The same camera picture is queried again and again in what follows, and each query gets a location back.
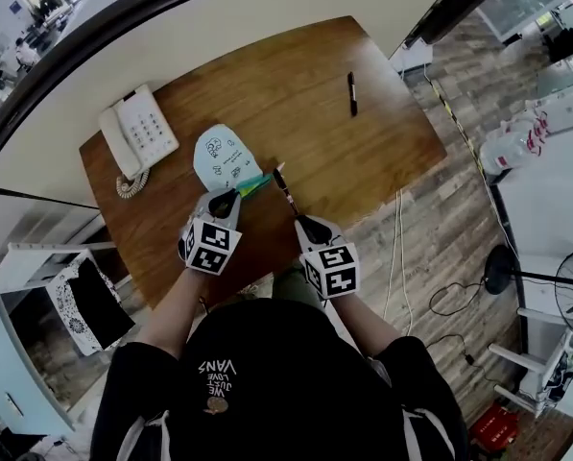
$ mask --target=office desk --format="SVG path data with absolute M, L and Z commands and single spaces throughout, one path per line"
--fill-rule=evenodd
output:
M 354 118 L 349 71 L 356 80 Z M 118 198 L 119 170 L 101 134 L 81 148 L 111 237 L 150 305 L 183 269 L 179 229 L 204 191 L 192 167 L 194 147 L 209 127 L 232 128 L 262 169 L 285 161 L 282 174 L 299 209 L 344 228 L 445 156 L 405 84 L 351 17 L 255 42 L 179 77 L 155 98 L 180 147 L 152 168 L 137 196 Z M 287 267 L 298 254 L 292 212 L 274 183 L 242 204 L 237 229 L 244 236 L 212 302 Z

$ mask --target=telephone handset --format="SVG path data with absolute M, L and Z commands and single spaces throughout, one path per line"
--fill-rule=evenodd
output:
M 117 179 L 117 192 L 130 198 L 145 185 L 149 169 L 178 146 L 154 95 L 146 85 L 105 109 L 99 116 L 101 131 L 128 185 Z

